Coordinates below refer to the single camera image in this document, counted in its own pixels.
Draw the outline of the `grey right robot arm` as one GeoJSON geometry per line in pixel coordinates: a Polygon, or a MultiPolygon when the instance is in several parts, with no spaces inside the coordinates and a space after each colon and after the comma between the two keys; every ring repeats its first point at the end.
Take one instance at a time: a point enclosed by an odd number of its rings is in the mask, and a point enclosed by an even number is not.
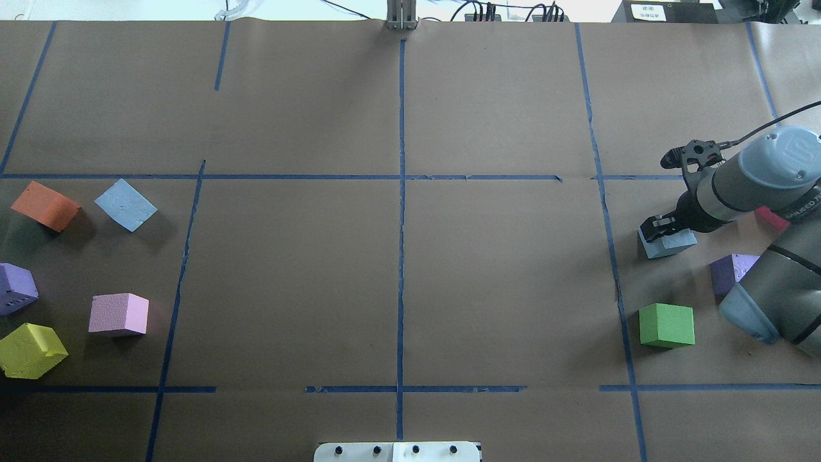
{"type": "Polygon", "coordinates": [[[745,218],[762,225],[769,242],[718,310],[762,344],[782,340],[819,357],[819,134],[780,126],[724,158],[728,146],[695,139],[663,155],[660,166],[680,169],[686,189],[671,211],[645,219],[638,235],[651,245],[745,218]]]}

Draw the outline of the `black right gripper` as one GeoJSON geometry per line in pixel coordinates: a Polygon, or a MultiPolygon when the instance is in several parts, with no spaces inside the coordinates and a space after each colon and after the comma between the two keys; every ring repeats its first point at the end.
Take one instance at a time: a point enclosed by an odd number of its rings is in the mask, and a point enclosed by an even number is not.
{"type": "Polygon", "coordinates": [[[695,233],[713,233],[722,228],[726,222],[710,216],[694,197],[687,191],[678,199],[672,212],[666,216],[650,216],[639,226],[642,239],[653,243],[661,237],[677,233],[677,229],[690,229],[695,233]]]}

